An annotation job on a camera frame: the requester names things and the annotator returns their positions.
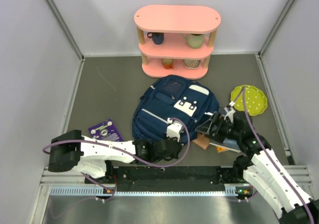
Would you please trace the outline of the dark blue 1984 book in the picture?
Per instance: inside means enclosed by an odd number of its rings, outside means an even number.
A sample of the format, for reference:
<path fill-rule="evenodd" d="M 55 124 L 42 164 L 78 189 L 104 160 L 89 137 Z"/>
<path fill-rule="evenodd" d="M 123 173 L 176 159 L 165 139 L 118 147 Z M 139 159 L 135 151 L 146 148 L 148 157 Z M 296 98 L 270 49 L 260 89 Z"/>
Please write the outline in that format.
<path fill-rule="evenodd" d="M 222 147 L 222 148 L 226 148 L 227 151 L 233 151 L 233 152 L 236 152 L 236 153 L 240 153 L 241 150 L 237 144 L 237 142 L 235 140 L 232 140 L 232 139 L 224 139 L 224 142 L 223 143 L 219 143 L 217 141 L 214 141 L 214 140 L 211 140 L 210 141 L 210 145 L 213 145 L 215 147 Z"/>

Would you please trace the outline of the navy blue backpack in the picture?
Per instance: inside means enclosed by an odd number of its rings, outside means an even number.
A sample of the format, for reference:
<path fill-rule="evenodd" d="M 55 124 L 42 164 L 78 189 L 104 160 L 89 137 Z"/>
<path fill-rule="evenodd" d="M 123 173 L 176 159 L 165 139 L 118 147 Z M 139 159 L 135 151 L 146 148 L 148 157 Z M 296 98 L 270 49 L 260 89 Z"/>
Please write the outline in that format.
<path fill-rule="evenodd" d="M 132 121 L 133 138 L 162 140 L 167 120 L 174 117 L 186 125 L 193 141 L 197 139 L 195 129 L 207 120 L 205 114 L 219 108 L 219 102 L 209 88 L 181 76 L 168 75 L 157 80 L 140 97 Z"/>

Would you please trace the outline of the orange treehouse book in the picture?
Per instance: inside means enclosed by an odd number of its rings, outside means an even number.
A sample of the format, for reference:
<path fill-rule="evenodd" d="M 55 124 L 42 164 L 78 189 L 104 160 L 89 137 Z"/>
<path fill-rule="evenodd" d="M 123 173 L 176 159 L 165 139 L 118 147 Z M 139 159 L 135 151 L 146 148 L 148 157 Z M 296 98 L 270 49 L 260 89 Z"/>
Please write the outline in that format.
<path fill-rule="evenodd" d="M 216 150 L 218 153 L 227 151 L 226 148 L 222 148 L 222 147 L 218 147 L 218 146 L 216 147 Z"/>

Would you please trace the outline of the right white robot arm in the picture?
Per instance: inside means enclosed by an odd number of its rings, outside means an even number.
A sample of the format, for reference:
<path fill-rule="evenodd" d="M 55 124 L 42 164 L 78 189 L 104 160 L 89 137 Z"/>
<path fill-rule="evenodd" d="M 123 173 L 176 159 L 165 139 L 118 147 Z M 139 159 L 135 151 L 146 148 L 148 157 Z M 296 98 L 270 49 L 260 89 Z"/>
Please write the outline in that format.
<path fill-rule="evenodd" d="M 305 192 L 276 157 L 271 145 L 258 134 L 246 112 L 206 113 L 196 131 L 211 141 L 233 140 L 242 155 L 233 163 L 238 182 L 251 184 L 281 224 L 317 224 L 319 202 Z"/>

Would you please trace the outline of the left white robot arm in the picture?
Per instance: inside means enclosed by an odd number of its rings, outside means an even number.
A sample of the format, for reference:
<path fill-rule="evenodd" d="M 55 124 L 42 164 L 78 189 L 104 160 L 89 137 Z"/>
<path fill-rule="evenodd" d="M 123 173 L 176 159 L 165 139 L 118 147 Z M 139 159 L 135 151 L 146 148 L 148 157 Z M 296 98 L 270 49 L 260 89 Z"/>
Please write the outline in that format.
<path fill-rule="evenodd" d="M 167 137 L 156 142 L 145 139 L 102 141 L 83 136 L 80 130 L 72 130 L 52 139 L 48 171 L 62 173 L 73 170 L 106 183 L 113 177 L 107 161 L 156 164 L 162 160 L 178 159 L 181 148 L 176 138 Z"/>

